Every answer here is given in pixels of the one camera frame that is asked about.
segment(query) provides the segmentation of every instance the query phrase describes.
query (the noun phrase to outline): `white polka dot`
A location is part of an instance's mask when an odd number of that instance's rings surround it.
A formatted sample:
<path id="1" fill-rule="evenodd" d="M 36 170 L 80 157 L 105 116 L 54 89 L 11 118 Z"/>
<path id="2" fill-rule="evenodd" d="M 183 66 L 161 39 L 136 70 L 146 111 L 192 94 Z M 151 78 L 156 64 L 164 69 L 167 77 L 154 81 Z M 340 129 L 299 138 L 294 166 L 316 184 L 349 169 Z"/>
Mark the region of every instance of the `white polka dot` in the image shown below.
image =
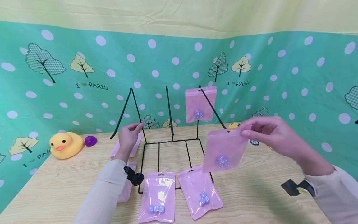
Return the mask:
<path id="1" fill-rule="evenodd" d="M 173 64 L 177 65 L 177 64 L 179 64 L 179 58 L 174 57 L 174 58 L 172 58 L 171 62 L 172 62 Z"/>
<path id="2" fill-rule="evenodd" d="M 305 39 L 305 45 L 310 45 L 313 41 L 313 37 L 312 36 L 309 36 Z"/>
<path id="3" fill-rule="evenodd" d="M 80 94 L 79 92 L 75 93 L 74 96 L 75 96 L 75 98 L 77 98 L 79 100 L 82 99 L 82 97 L 83 97 L 82 94 Z"/>
<path id="4" fill-rule="evenodd" d="M 274 39 L 274 37 L 270 37 L 268 42 L 267 42 L 267 45 L 270 45 L 272 43 L 273 39 Z"/>
<path id="5" fill-rule="evenodd" d="M 30 132 L 29 137 L 30 138 L 36 138 L 39 134 L 37 132 Z"/>
<path id="6" fill-rule="evenodd" d="M 321 144 L 322 149 L 326 152 L 332 152 L 332 146 L 326 142 Z"/>
<path id="7" fill-rule="evenodd" d="M 280 50 L 280 51 L 277 53 L 277 56 L 283 57 L 283 56 L 285 56 L 285 54 L 286 54 L 286 51 L 285 51 L 285 50 Z"/>
<path id="8" fill-rule="evenodd" d="M 158 77 L 159 76 L 159 72 L 157 70 L 153 70 L 152 71 L 152 76 L 153 77 Z"/>
<path id="9" fill-rule="evenodd" d="M 230 43 L 230 48 L 233 48 L 234 47 L 234 45 L 235 45 L 235 41 L 233 40 L 233 41 L 231 41 L 231 43 Z"/>
<path id="10" fill-rule="evenodd" d="M 30 174 L 31 174 L 31 175 L 34 175 L 34 174 L 36 173 L 36 171 L 37 171 L 37 170 L 38 170 L 37 168 L 32 169 L 32 170 L 30 171 Z"/>
<path id="11" fill-rule="evenodd" d="M 28 50 L 27 50 L 26 48 L 20 47 L 20 52 L 21 52 L 23 55 L 27 55 Z"/>
<path id="12" fill-rule="evenodd" d="M 354 51 L 355 49 L 355 42 L 350 42 L 349 44 L 347 44 L 347 46 L 344 49 L 344 53 L 345 54 L 350 54 Z"/>
<path id="13" fill-rule="evenodd" d="M 317 61 L 317 66 L 321 67 L 324 64 L 324 57 L 321 57 L 320 59 L 318 59 Z"/>
<path id="14" fill-rule="evenodd" d="M 301 91 L 301 95 L 302 96 L 306 96 L 308 94 L 308 89 L 307 88 L 304 88 L 302 91 Z"/>
<path id="15" fill-rule="evenodd" d="M 60 106 L 63 107 L 63 108 L 67 108 L 67 107 L 68 107 L 67 104 L 64 103 L 64 102 L 61 102 L 61 103 L 60 103 Z"/>
<path id="16" fill-rule="evenodd" d="M 201 48 L 202 48 L 202 45 L 201 45 L 201 43 L 199 43 L 199 42 L 194 45 L 194 49 L 195 49 L 196 51 L 200 51 Z"/>
<path id="17" fill-rule="evenodd" d="M 36 93 L 31 92 L 31 91 L 26 92 L 25 95 L 26 95 L 28 98 L 36 98 L 36 97 L 37 97 Z"/>
<path id="18" fill-rule="evenodd" d="M 135 61 L 134 55 L 128 54 L 128 55 L 127 55 L 127 60 L 128 60 L 129 62 L 134 62 L 134 61 Z"/>
<path id="19" fill-rule="evenodd" d="M 292 69 L 292 74 L 297 74 L 298 73 L 298 67 L 294 67 L 293 69 Z"/>
<path id="20" fill-rule="evenodd" d="M 15 111 L 9 111 L 8 117 L 14 119 L 18 117 L 18 114 Z"/>
<path id="21" fill-rule="evenodd" d="M 52 114 L 44 113 L 43 117 L 47 118 L 47 119 L 50 119 L 50 118 L 52 118 Z"/>
<path id="22" fill-rule="evenodd" d="M 107 75 L 108 75 L 109 77 L 115 77 L 115 76 L 116 76 L 116 72 L 113 71 L 112 69 L 108 69 L 108 70 L 107 70 Z"/>
<path id="23" fill-rule="evenodd" d="M 53 34 L 50 32 L 50 31 L 48 31 L 48 30 L 42 30 L 41 31 L 41 35 L 42 35 L 42 37 L 43 38 L 45 38 L 46 40 L 53 40 Z"/>
<path id="24" fill-rule="evenodd" d="M 330 92 L 330 91 L 332 91 L 332 90 L 333 90 L 333 83 L 332 83 L 332 82 L 327 83 L 327 85 L 326 85 L 326 91 L 327 91 L 327 92 Z"/>
<path id="25" fill-rule="evenodd" d="M 350 122 L 350 115 L 347 113 L 341 113 L 338 119 L 342 124 L 348 124 Z"/>
<path id="26" fill-rule="evenodd" d="M 16 154 L 16 155 L 12 155 L 12 156 L 10 157 L 10 159 L 11 159 L 12 161 L 16 161 L 16 160 L 19 160 L 19 159 L 21 159 L 21 158 L 22 158 L 22 154 L 21 154 L 21 153 Z"/>
<path id="27" fill-rule="evenodd" d="M 106 45 L 106 39 L 104 37 L 102 37 L 102 36 L 97 36 L 96 37 L 96 42 L 100 46 Z"/>
<path id="28" fill-rule="evenodd" d="M 86 59 L 86 57 L 84 56 L 84 54 L 82 54 L 81 52 L 77 51 L 77 54 L 78 54 L 82 59 Z"/>
<path id="29" fill-rule="evenodd" d="M 193 78 L 198 78 L 199 77 L 199 73 L 198 72 L 194 72 L 193 73 Z"/>
<path id="30" fill-rule="evenodd" d="M 48 80 L 48 79 L 43 79 L 42 80 L 46 85 L 48 85 L 48 86 L 52 86 L 53 84 L 52 84 L 52 82 L 50 81 L 50 80 Z"/>
<path id="31" fill-rule="evenodd" d="M 140 84 L 140 82 L 134 82 L 134 87 L 136 87 L 137 89 L 140 88 L 142 85 Z"/>
<path id="32" fill-rule="evenodd" d="M 272 76 L 270 76 L 270 80 L 271 81 L 275 81 L 277 79 L 277 75 L 272 75 Z"/>
<path id="33" fill-rule="evenodd" d="M 1 63 L 1 67 L 2 67 L 3 69 L 5 69 L 6 71 L 9 71 L 9 72 L 15 71 L 15 67 L 14 67 L 12 64 L 7 63 L 7 62 Z"/>
<path id="34" fill-rule="evenodd" d="M 178 89 L 180 88 L 180 85 L 179 85 L 178 83 L 175 83 L 175 84 L 173 85 L 173 88 L 176 89 L 176 90 L 178 90 Z"/>
<path id="35" fill-rule="evenodd" d="M 315 113 L 311 113 L 311 114 L 308 116 L 308 120 L 310 120 L 310 121 L 315 121 L 315 120 L 316 120 L 316 114 L 315 114 Z"/>
<path id="36" fill-rule="evenodd" d="M 247 53 L 247 54 L 245 55 L 245 57 L 247 58 L 247 60 L 250 60 L 250 59 L 251 59 L 251 54 L 250 54 L 250 53 Z"/>
<path id="37" fill-rule="evenodd" d="M 150 39 L 150 40 L 148 41 L 148 46 L 149 46 L 150 48 L 155 48 L 155 47 L 156 47 L 156 42 L 155 42 L 155 40 Z"/>
<path id="38" fill-rule="evenodd" d="M 293 120 L 294 118 L 295 118 L 295 114 L 294 114 L 294 113 L 290 113 L 290 114 L 289 114 L 289 119 L 290 119 L 290 120 Z"/>

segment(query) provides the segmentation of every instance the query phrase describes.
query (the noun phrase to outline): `purple die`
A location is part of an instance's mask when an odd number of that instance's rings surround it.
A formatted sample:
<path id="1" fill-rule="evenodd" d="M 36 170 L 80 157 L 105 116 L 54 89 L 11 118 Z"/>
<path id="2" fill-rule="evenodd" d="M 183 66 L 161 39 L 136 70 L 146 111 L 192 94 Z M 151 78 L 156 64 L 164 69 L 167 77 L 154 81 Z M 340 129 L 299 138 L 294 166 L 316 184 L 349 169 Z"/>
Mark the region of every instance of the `purple die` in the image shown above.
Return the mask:
<path id="1" fill-rule="evenodd" d="M 153 205 L 149 205 L 148 206 L 148 213 L 153 213 L 154 211 L 154 206 Z"/>

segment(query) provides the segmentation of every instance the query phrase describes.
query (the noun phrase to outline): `tree illustration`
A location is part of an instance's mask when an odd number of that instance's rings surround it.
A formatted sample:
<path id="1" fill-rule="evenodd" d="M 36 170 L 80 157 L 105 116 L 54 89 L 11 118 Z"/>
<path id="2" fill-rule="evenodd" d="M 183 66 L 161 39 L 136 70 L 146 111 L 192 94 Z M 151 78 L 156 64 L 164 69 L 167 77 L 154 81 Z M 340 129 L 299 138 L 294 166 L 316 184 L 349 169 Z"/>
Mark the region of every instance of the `tree illustration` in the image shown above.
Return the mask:
<path id="1" fill-rule="evenodd" d="M 223 52 L 216 60 L 216 62 L 210 67 L 208 76 L 209 77 L 215 76 L 214 82 L 216 82 L 217 76 L 224 74 L 225 72 L 227 72 L 227 70 L 228 69 L 227 69 L 226 57 L 225 57 L 225 53 Z"/>
<path id="2" fill-rule="evenodd" d="M 26 63 L 35 72 L 50 76 L 53 83 L 56 82 L 52 75 L 58 75 L 66 71 L 59 60 L 54 59 L 48 51 L 42 50 L 34 43 L 29 44 Z"/>
<path id="3" fill-rule="evenodd" d="M 87 64 L 87 62 L 78 54 L 74 56 L 74 59 L 71 61 L 70 66 L 72 70 L 75 70 L 77 72 L 84 72 L 86 78 L 88 78 L 87 73 L 94 72 L 92 67 Z"/>
<path id="4" fill-rule="evenodd" d="M 233 70 L 234 72 L 240 72 L 240 77 L 242 72 L 248 72 L 251 70 L 251 65 L 249 64 L 246 56 L 243 56 L 242 58 L 240 58 L 240 60 L 238 60 L 232 65 L 231 70 Z"/>
<path id="5" fill-rule="evenodd" d="M 153 129 L 160 127 L 159 123 L 149 115 L 146 115 L 142 122 L 144 123 L 144 129 Z"/>
<path id="6" fill-rule="evenodd" d="M 18 137 L 15 139 L 14 144 L 11 146 L 9 150 L 10 155 L 16 155 L 22 153 L 24 151 L 29 151 L 32 153 L 31 148 L 37 144 L 38 140 L 36 138 L 29 138 L 29 137 Z"/>
<path id="7" fill-rule="evenodd" d="M 358 86 L 353 86 L 349 93 L 344 95 L 345 101 L 350 105 L 350 107 L 358 110 Z"/>
<path id="8" fill-rule="evenodd" d="M 175 121 L 171 121 L 173 124 L 173 127 L 178 127 L 178 124 L 175 123 Z M 163 128 L 170 128 L 170 119 L 168 119 L 166 122 L 163 123 L 162 125 Z"/>

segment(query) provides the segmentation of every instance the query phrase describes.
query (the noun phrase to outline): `yellow rubber duck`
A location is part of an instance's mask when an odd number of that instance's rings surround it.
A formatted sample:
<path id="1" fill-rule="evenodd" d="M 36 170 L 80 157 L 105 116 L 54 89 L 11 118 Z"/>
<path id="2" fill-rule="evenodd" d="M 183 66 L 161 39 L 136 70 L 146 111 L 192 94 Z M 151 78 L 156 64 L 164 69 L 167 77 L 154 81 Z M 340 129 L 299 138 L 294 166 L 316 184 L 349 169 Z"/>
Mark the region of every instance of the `yellow rubber duck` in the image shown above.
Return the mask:
<path id="1" fill-rule="evenodd" d="M 58 159 L 68 159 L 83 148 L 84 140 L 73 132 L 54 134 L 50 138 L 51 153 Z"/>

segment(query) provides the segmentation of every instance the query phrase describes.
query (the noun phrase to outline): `sleeve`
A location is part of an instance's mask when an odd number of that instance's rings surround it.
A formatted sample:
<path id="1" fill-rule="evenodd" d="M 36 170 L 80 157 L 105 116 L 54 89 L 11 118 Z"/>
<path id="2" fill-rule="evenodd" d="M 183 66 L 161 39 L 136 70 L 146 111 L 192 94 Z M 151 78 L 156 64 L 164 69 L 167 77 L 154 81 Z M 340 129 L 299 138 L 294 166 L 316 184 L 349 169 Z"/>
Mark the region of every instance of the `sleeve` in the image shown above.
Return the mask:
<path id="1" fill-rule="evenodd" d="M 98 175 L 75 217 L 74 224 L 110 224 L 127 180 L 119 159 L 109 161 Z"/>
<path id="2" fill-rule="evenodd" d="M 358 182 L 339 167 L 328 176 L 305 175 L 314 200 L 332 224 L 358 224 Z"/>

